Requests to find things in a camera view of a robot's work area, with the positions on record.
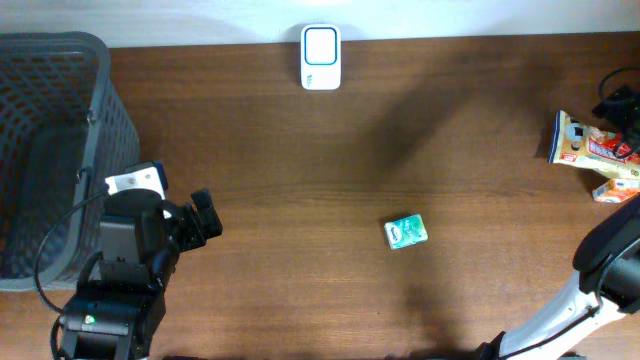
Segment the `green Kleenex tissue pack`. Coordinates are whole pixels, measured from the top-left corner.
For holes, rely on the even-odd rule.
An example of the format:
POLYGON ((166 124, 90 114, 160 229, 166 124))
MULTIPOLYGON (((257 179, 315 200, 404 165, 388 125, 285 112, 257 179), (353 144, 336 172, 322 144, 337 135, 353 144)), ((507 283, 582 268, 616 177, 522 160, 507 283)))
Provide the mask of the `green Kleenex tissue pack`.
POLYGON ((391 250, 406 248, 428 240, 427 230, 419 214, 386 222, 384 231, 391 250))

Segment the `red snack bag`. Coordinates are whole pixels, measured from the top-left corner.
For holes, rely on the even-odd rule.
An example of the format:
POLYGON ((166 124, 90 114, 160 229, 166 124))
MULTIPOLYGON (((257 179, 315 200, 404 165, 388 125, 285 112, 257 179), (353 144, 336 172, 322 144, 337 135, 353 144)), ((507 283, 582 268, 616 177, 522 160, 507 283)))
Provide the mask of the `red snack bag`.
POLYGON ((626 162, 634 156, 635 149, 623 140, 621 134, 606 133, 597 140, 606 158, 626 162))

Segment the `cream rice cracker bag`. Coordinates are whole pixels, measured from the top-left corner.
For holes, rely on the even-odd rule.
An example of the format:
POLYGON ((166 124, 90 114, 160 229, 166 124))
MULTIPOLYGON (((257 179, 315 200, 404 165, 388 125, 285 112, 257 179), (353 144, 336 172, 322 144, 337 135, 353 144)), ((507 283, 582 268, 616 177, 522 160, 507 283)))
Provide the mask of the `cream rice cracker bag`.
POLYGON ((593 170, 610 179, 639 179, 639 155, 626 162, 603 156, 597 140, 609 131, 586 125, 565 111, 555 115, 548 162, 593 170))

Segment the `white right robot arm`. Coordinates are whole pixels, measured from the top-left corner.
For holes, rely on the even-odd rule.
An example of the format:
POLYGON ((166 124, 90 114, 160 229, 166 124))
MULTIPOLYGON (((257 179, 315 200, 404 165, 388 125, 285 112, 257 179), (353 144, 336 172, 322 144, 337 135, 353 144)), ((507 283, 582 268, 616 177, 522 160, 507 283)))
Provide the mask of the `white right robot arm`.
MULTIPOLYGON (((593 195, 609 201, 616 185, 639 187, 639 93, 623 85, 601 95, 592 113, 617 132, 557 113, 548 160, 610 177, 593 195)), ((639 310, 639 198, 591 230, 572 261, 567 284, 525 324, 481 344, 476 359, 560 359, 595 330, 639 310)))

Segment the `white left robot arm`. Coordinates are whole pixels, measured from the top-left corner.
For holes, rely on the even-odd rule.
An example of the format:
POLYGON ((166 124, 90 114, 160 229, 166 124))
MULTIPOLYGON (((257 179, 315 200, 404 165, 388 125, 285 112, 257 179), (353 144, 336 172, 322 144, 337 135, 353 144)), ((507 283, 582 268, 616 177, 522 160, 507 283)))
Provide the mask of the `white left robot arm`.
POLYGON ((54 322, 53 358, 148 358, 180 255, 223 232, 208 189, 177 205, 167 200, 167 188, 159 162, 106 178, 97 195, 103 201, 101 248, 87 259, 54 322))

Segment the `orange Kleenex tissue pack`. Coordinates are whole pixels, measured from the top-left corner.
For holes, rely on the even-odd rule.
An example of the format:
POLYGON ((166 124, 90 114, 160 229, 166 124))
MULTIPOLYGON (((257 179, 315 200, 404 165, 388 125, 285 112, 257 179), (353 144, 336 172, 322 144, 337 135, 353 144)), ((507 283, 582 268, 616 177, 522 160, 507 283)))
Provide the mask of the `orange Kleenex tissue pack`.
POLYGON ((596 202, 623 203, 639 193, 639 181, 632 179, 611 179, 592 191, 596 202))

